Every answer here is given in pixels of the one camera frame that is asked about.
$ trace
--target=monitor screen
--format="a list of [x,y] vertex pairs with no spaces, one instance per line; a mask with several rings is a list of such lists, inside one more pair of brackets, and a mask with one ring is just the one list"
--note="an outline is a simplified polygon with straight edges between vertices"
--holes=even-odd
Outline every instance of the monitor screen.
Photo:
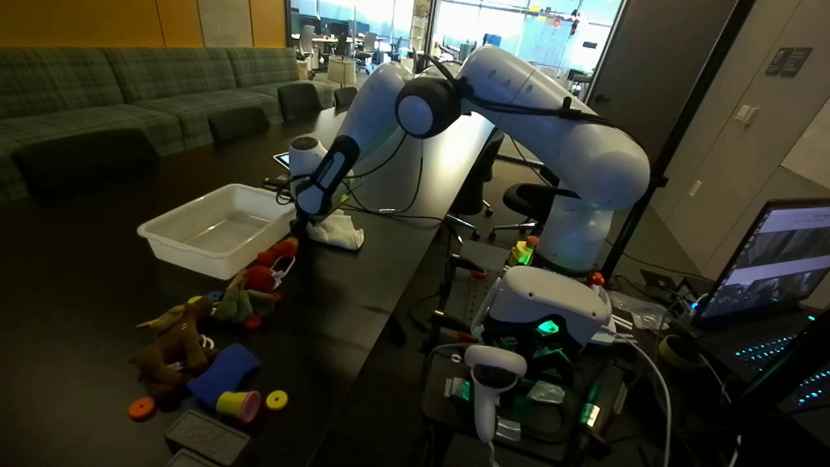
[[767,203],[698,309],[732,322],[804,301],[830,270],[830,201]]

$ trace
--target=glass wall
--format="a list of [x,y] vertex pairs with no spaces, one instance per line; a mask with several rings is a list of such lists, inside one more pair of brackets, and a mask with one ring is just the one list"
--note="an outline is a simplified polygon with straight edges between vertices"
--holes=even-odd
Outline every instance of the glass wall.
[[483,44],[564,78],[592,75],[611,35],[623,0],[440,0],[435,49],[463,61]]
[[407,41],[415,0],[289,0],[289,35],[305,23],[317,35],[376,35],[383,41]]

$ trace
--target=toy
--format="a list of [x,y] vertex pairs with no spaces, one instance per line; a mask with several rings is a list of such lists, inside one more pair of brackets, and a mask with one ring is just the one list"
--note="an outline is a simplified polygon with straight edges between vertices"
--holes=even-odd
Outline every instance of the toy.
[[287,406],[287,392],[283,392],[283,389],[274,389],[274,392],[267,392],[267,397],[263,397],[263,408],[269,408],[269,410],[283,410]]
[[214,412],[234,415],[240,424],[252,424],[260,412],[261,394],[260,392],[223,392],[214,401]]
[[187,389],[200,406],[214,408],[223,392],[237,389],[240,379],[256,368],[260,359],[236,342],[223,347],[204,373],[189,379]]
[[267,306],[279,301],[276,289],[283,285],[283,277],[289,272],[296,254],[296,236],[284,236],[261,254],[256,254],[256,261],[247,270],[234,276],[226,292],[210,293],[214,301],[212,319],[247,325],[247,329],[260,329],[261,312],[256,312],[256,301]]
[[138,397],[138,401],[132,401],[129,408],[127,408],[127,415],[129,415],[132,421],[148,421],[148,417],[153,417],[153,415],[154,415],[154,403],[153,403],[153,397]]
[[154,408],[173,408],[183,394],[183,384],[208,368],[212,351],[201,347],[196,322],[210,312],[212,303],[193,296],[166,315],[138,325],[154,333],[154,341],[132,357],[139,382],[154,401]]

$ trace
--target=black table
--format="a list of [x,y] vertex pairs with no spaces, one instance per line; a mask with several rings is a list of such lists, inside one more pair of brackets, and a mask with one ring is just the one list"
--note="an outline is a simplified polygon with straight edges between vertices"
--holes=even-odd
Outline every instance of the black table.
[[[3,465],[144,467],[169,460],[162,434],[175,412],[127,421],[127,403],[142,394],[129,357],[148,342],[135,325],[204,293],[212,280],[158,262],[135,229],[226,181],[261,184],[274,174],[269,154],[302,132],[328,142],[339,119],[324,111],[310,126],[162,159],[149,178],[48,206],[0,209]],[[267,329],[230,333],[261,360],[248,386],[289,394],[284,412],[263,412],[244,428],[253,437],[247,465],[313,460],[486,132],[483,118],[462,118],[440,137],[407,141],[358,193],[365,206],[387,201],[376,180],[407,174],[405,165],[422,157],[420,196],[407,215],[426,219],[352,213],[365,229],[361,253],[302,248]]]

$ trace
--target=electronic equipment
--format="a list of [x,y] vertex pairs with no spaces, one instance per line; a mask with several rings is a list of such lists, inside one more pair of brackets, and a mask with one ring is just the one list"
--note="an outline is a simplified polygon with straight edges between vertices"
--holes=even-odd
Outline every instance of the electronic equipment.
[[767,203],[691,309],[700,329],[795,309],[830,272],[830,201]]
[[700,347],[747,382],[738,406],[778,406],[782,412],[830,406],[830,351],[799,351],[807,338],[822,341],[817,316],[799,301],[809,298],[828,272],[830,201],[767,203],[711,296],[691,312],[691,325],[702,329]]
[[[575,346],[606,336],[610,298],[571,276],[589,276],[611,231],[617,211],[634,206],[651,165],[642,148],[619,127],[573,100],[558,82],[518,58],[483,46],[459,70],[435,62],[437,75],[409,78],[383,66],[361,87],[335,142],[308,141],[289,148],[293,201],[300,223],[319,223],[335,211],[335,193],[346,171],[379,150],[389,136],[426,141],[440,136],[462,115],[479,115],[528,148],[573,197],[555,197],[534,254],[558,272],[509,268],[489,289],[479,325],[541,325],[541,333],[567,336]],[[525,373],[524,357],[489,346],[472,346],[463,357],[474,382],[476,437],[492,441],[497,394]]]

